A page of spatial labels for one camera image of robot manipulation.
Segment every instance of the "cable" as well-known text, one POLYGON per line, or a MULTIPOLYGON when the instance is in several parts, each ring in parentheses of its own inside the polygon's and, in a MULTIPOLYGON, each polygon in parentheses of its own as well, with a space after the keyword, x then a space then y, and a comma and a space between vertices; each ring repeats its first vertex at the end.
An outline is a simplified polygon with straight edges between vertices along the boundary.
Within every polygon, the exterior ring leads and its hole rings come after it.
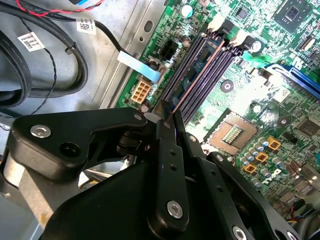
POLYGON ((0 31, 0 54, 13 68, 21 86, 19 90, 0 91, 0 108, 16 107, 31 93, 31 73, 22 54, 2 31, 0 31))
MULTIPOLYGON (((20 20, 23 23, 23 25, 26 27, 26 29, 28 29, 29 32, 33 32, 32 29, 27 25, 27 23, 22 18, 20 18, 20 20)), ((52 61, 53 72, 54 72, 53 84, 52 84, 50 91, 45 96, 45 99, 43 100, 42 104, 35 111, 33 111, 31 113, 31 115, 36 114, 47 103, 48 98, 50 97, 50 94, 53 92, 53 90, 55 89, 55 86, 57 84, 57 67, 56 67, 56 62, 55 62, 54 56, 51 54, 51 52, 48 49, 44 48, 43 50, 45 50, 49 54, 51 61, 52 61)))
POLYGON ((34 15, 36 17, 45 17, 47 16, 49 13, 61 13, 61 14, 78 14, 78 13, 83 13, 83 12, 88 12, 91 11, 92 9, 99 7, 105 0, 100 0, 99 2, 97 2, 95 5, 92 6, 88 6, 86 8, 80 8, 80 9, 75 9, 75 10, 60 10, 60 9, 51 9, 48 11, 41 11, 41 12, 34 12, 31 10, 27 10, 23 4, 20 3, 20 0, 15 0, 16 5, 24 12, 28 12, 31 15, 34 15))
MULTIPOLYGON (((0 0, 1 2, 6 2, 7 4, 10 4, 12 6, 16 5, 16 0, 0 0)), ((29 11, 32 11, 34 13, 37 14, 41 14, 41 13, 46 13, 48 12, 47 10, 38 7, 36 5, 33 5, 29 2, 26 2, 24 0, 19 0, 19 2, 29 11)), ((67 16, 62 16, 53 12, 48 13, 48 15, 46 15, 46 19, 51 19, 51 20, 55 20, 55 21, 60 21, 60 22, 75 22, 76 19, 71 18, 71 17, 67 17, 67 16)), ((119 44, 119 42, 117 41, 117 39, 115 38, 115 36, 112 34, 112 32, 105 26, 103 25, 101 22, 99 21, 94 21, 95 26, 100 29, 112 42, 112 44, 114 45, 114 47, 120 52, 125 52, 126 54, 130 55, 130 53, 128 53, 123 47, 121 47, 121 45, 119 44)))
MULTIPOLYGON (((65 89, 55 87, 55 89, 49 96, 50 98, 58 98, 77 93, 86 85, 88 81, 88 66, 86 60, 79 49, 76 47, 74 41, 59 26, 57 26, 49 19, 32 16, 29 13, 21 11, 19 8, 11 6, 4 2, 0 2, 0 12, 16 16, 35 25, 38 25, 39 27, 43 28, 47 32, 54 35, 57 39, 59 39, 64 45, 66 45, 67 50, 74 54, 78 63, 78 75, 76 77, 76 80, 71 86, 65 89)), ((50 90, 50 88, 32 88, 28 97, 45 98, 50 90)))

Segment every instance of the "black ram slot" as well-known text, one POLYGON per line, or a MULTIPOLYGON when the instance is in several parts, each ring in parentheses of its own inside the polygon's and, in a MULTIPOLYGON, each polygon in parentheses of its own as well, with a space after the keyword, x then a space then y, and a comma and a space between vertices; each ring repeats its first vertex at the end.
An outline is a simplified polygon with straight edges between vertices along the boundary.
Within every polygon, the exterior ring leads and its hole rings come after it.
POLYGON ((233 52, 225 51, 215 62, 214 66, 212 67, 212 71, 208 76, 208 80, 202 82, 202 84, 197 87, 197 94, 191 96, 189 104, 185 106, 185 110, 182 111, 182 116, 185 123, 188 123, 191 120, 193 115, 203 104, 203 102, 208 97, 217 82, 220 80, 222 75, 235 60, 235 57, 236 55, 233 52))
POLYGON ((181 112, 184 112, 186 107, 189 107, 190 105, 190 101, 191 98, 193 98, 195 95, 197 95, 199 93, 199 87, 202 84, 206 84, 209 81, 209 74, 211 74, 213 67, 215 66, 215 63, 217 62, 218 59, 220 59, 221 55, 223 54, 223 51, 220 50, 215 58, 212 60, 212 62, 210 63, 210 65, 207 67, 207 69, 204 71, 203 75, 199 78, 199 80, 197 81, 197 83, 194 85, 194 87, 192 88, 191 92, 188 94, 188 96, 186 96, 186 98, 184 99, 182 105, 181 105, 181 112))
POLYGON ((200 50, 203 48, 207 41, 208 37, 204 37, 203 33, 200 33, 198 37, 195 39, 194 43, 191 45, 190 50, 183 58, 182 63, 175 71, 174 75, 169 79, 168 85, 165 87, 165 90, 162 94, 162 99, 169 101, 173 92, 176 90, 182 79, 186 76, 189 68, 192 63, 195 61, 198 56, 200 50))

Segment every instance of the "silver screw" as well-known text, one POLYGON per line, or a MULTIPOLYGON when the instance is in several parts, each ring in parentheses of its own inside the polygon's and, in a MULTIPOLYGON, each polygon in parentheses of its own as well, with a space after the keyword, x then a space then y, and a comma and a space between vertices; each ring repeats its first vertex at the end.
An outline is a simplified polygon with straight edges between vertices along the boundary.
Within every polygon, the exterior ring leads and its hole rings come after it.
POLYGON ((138 120, 142 120, 142 117, 140 116, 140 115, 138 115, 138 114, 135 114, 135 115, 133 115, 136 119, 138 119, 138 120))
POLYGON ((196 141, 197 141, 196 137, 193 136, 193 135, 190 135, 190 136, 189 136, 189 139, 190 139, 192 142, 196 142, 196 141))
POLYGON ((176 201, 169 201, 166 204, 166 209, 168 210, 169 214, 175 219, 182 218, 184 214, 182 207, 176 201))
POLYGON ((220 156, 220 155, 215 155, 215 157, 220 161, 220 162, 223 162, 224 161, 224 159, 222 158, 222 156, 220 156))
POLYGON ((289 238, 290 238, 291 240, 298 240, 293 233, 291 233, 291 232, 289 232, 289 231, 288 231, 287 233, 288 233, 288 236, 289 236, 289 238))
POLYGON ((30 133, 37 138, 44 139, 51 135, 51 130, 44 125, 34 125, 30 129, 30 133))
POLYGON ((170 124, 169 123, 167 123, 166 121, 163 123, 163 125, 165 125, 168 129, 170 129, 171 127, 170 127, 170 124))
POLYGON ((237 240, 247 240, 245 232, 238 226, 232 227, 232 232, 237 240))

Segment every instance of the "integrated circuit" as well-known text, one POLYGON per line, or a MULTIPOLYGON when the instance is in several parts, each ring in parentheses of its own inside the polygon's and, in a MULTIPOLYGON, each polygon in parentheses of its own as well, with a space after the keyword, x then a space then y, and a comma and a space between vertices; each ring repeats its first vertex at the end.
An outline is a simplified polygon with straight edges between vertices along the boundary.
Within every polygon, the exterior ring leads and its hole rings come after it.
POLYGON ((285 0, 273 19, 288 33, 293 33, 312 10, 306 0, 285 0))
POLYGON ((320 125, 310 119, 305 119, 297 126, 297 129, 303 135, 312 137, 320 130, 320 125))
POLYGON ((258 132, 258 127, 229 109, 209 138, 213 147, 235 155, 258 132))
POLYGON ((248 15, 247 9, 244 7, 240 7, 239 10, 236 12, 236 15, 241 19, 245 19, 248 15))

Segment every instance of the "capacitor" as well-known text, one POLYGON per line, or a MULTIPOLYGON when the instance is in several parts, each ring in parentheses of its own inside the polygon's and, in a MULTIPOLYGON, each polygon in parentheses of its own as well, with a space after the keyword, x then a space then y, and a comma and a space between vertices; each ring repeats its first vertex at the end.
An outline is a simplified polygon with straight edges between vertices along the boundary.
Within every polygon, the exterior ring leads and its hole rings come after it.
POLYGON ((291 175, 291 176, 297 176, 297 173, 295 172, 295 170, 293 169, 293 167, 291 165, 287 165, 285 166, 285 169, 288 171, 288 173, 291 175))
POLYGON ((267 168, 264 168, 261 170, 261 174, 266 178, 270 178, 271 177, 271 172, 269 172, 269 170, 267 168))
POLYGON ((146 99, 141 104, 140 110, 142 113, 147 113, 150 109, 150 102, 146 99))
POLYGON ((278 167, 281 168, 284 165, 284 162, 280 159, 280 157, 275 157, 272 159, 272 162, 278 167))
POLYGON ((199 116, 199 121, 200 121, 200 123, 202 123, 202 124, 205 124, 206 123, 206 118, 205 118, 205 116, 203 116, 202 114, 199 116))
POLYGON ((259 138, 259 143, 261 143, 262 146, 264 146, 264 147, 268 147, 268 145, 269 145, 269 142, 264 137, 259 138))
POLYGON ((195 121, 194 125, 195 125, 196 128, 198 128, 201 125, 201 123, 200 123, 200 121, 195 121))
POLYGON ((240 158, 240 161, 245 166, 248 166, 250 164, 249 161, 245 157, 240 158))
POLYGON ((292 160, 290 162, 290 166, 293 168, 293 170, 295 170, 296 172, 300 172, 301 171, 301 167, 300 165, 295 161, 295 160, 292 160))
POLYGON ((254 177, 251 179, 251 183, 253 186, 255 186, 256 188, 261 188, 262 187, 262 183, 259 181, 258 178, 254 177))
POLYGON ((182 38, 182 46, 185 48, 188 48, 188 47, 190 47, 190 45, 191 45, 191 38, 188 36, 184 36, 182 38))
POLYGON ((187 19, 187 18, 190 18, 192 16, 192 13, 193 13, 193 9, 190 5, 183 5, 181 8, 180 8, 180 15, 181 17, 183 17, 184 19, 187 19))
POLYGON ((257 149, 259 152, 262 152, 265 148, 262 146, 260 142, 256 142, 254 145, 254 148, 257 149))
POLYGON ((251 147, 250 149, 249 149, 249 152, 252 154, 252 156, 254 156, 254 157, 256 157, 256 156, 258 156, 259 155, 259 152, 255 149, 255 148, 253 148, 253 147, 251 147))
POLYGON ((247 152, 246 154, 244 154, 245 158, 248 159, 250 162, 252 162, 253 160, 255 160, 254 156, 252 156, 252 154, 250 152, 247 152))

